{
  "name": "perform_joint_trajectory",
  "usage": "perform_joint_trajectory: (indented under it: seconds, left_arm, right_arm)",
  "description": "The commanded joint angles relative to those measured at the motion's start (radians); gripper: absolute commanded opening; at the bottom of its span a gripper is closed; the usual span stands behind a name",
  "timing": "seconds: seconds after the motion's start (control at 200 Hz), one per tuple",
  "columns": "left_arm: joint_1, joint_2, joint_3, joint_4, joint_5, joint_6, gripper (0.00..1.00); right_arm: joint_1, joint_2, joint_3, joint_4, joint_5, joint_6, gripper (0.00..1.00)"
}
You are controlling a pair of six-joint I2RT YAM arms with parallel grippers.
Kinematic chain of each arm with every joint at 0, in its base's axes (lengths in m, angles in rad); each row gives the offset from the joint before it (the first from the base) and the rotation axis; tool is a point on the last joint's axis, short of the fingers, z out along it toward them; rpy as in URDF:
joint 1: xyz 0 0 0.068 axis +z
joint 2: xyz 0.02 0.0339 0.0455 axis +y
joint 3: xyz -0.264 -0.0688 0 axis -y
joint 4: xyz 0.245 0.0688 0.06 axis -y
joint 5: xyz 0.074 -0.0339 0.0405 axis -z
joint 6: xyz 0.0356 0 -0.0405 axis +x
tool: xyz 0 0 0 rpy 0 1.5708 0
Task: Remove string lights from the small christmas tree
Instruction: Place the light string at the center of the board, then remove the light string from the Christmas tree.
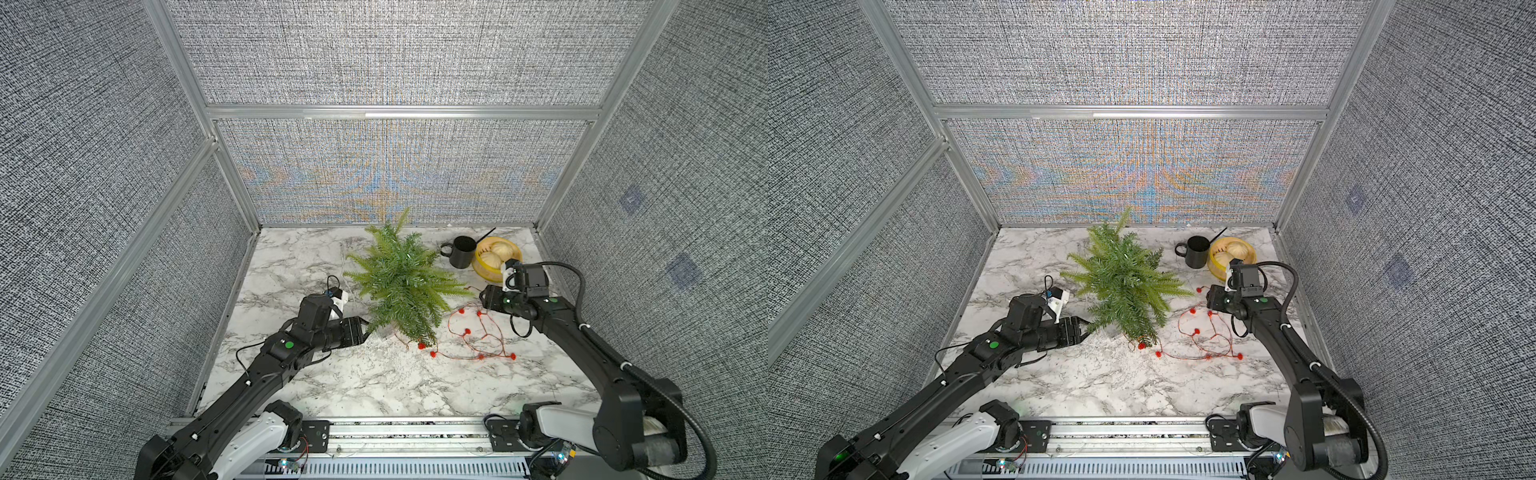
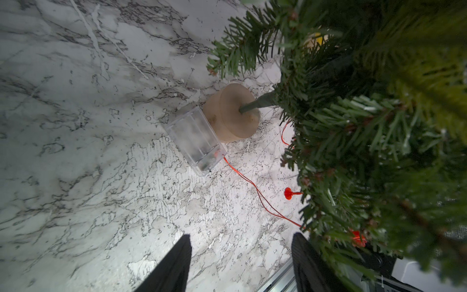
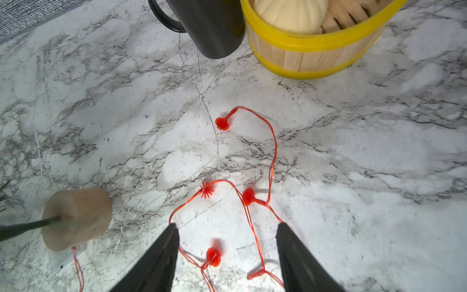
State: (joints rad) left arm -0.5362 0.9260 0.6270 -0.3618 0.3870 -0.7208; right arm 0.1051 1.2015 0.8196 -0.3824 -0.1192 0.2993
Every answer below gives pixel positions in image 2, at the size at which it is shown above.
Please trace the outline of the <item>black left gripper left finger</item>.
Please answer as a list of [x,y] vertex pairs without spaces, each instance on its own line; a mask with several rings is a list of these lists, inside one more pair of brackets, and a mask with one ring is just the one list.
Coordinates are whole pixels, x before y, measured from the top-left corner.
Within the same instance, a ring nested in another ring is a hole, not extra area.
[[192,246],[190,235],[183,235],[135,292],[185,292]]

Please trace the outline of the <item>red string lights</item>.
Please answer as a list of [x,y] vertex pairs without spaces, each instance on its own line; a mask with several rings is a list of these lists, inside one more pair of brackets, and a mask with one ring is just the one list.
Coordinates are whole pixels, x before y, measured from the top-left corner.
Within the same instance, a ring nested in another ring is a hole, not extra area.
[[[287,129],[287,126],[291,123],[291,121],[287,121],[285,126],[282,128],[282,131],[281,131],[281,135],[280,135],[280,138],[281,138],[281,141],[283,144],[285,144],[286,146],[290,146],[291,144],[290,143],[287,143],[284,139],[284,132],[285,130]],[[266,199],[266,197],[261,193],[260,189],[257,187],[257,185],[251,181],[249,178],[247,178],[245,175],[243,175],[239,170],[237,170],[236,168],[234,168],[232,166],[232,164],[227,160],[227,158],[224,156],[223,157],[223,160],[225,161],[225,163],[240,177],[242,178],[243,180],[245,180],[247,183],[251,184],[254,189],[256,190],[256,193],[257,193],[257,196],[258,196],[258,199],[260,201],[260,204],[262,205],[262,207],[264,208],[264,210],[271,214],[272,216],[274,217],[277,217],[279,219],[284,219],[286,221],[289,221],[290,223],[292,223],[293,225],[297,226],[300,228],[301,231],[311,231],[310,229],[307,229],[305,227],[303,227],[302,225],[298,224],[297,222],[287,218],[286,216],[284,216],[283,214],[281,214],[276,208],[274,208],[272,206],[272,204]],[[287,200],[291,200],[294,196],[298,196],[298,195],[302,195],[301,192],[293,192],[293,190],[289,187],[287,187],[285,190],[284,190],[284,197],[287,199]],[[352,235],[352,241],[353,241],[353,244],[354,246],[359,246],[359,247],[366,247],[366,244],[368,243],[367,239],[365,237],[362,236],[362,233],[360,233],[359,231],[354,231],[354,230],[350,230],[351,231],[351,235]]]

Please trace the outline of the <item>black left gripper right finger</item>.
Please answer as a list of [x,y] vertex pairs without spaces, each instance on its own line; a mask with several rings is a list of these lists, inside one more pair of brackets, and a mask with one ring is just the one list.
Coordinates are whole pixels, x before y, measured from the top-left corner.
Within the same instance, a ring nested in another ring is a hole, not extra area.
[[293,235],[291,254],[298,292],[349,292],[300,232]]

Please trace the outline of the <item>small green christmas tree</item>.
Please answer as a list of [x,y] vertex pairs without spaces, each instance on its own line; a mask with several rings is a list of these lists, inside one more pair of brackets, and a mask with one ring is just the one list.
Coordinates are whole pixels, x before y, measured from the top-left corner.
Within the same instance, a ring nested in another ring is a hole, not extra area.
[[308,240],[297,271],[356,291],[370,250],[467,283],[465,1],[265,1],[229,20],[207,69],[250,73],[280,56],[274,90],[241,113],[281,107],[294,136]]

